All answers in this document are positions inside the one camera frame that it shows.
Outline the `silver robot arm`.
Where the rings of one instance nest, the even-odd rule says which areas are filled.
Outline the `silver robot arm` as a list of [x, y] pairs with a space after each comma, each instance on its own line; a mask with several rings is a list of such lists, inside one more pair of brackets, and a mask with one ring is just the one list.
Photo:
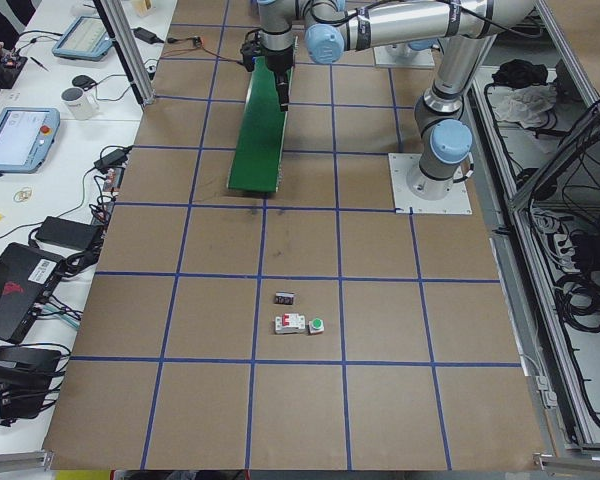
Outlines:
[[305, 44], [318, 64], [333, 64], [346, 51], [445, 38], [448, 45], [415, 118], [423, 142], [419, 169], [440, 183], [458, 162], [446, 159], [435, 140], [450, 140], [445, 124], [458, 124], [464, 96], [496, 35], [521, 22], [531, 1], [377, 1], [348, 10], [342, 1], [261, 1], [253, 53], [273, 73], [280, 108], [289, 102], [288, 71], [294, 64], [293, 25], [305, 27]]

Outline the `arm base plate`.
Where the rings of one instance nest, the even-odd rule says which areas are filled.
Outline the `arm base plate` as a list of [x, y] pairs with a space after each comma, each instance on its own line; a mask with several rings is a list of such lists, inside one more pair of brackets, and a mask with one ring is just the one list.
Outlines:
[[408, 44], [393, 44], [374, 48], [375, 66], [380, 68], [411, 68], [432, 70], [435, 67], [432, 50], [414, 50]]
[[398, 214], [471, 215], [463, 167], [458, 165], [452, 180], [434, 181], [419, 169], [420, 154], [389, 153], [389, 171]]

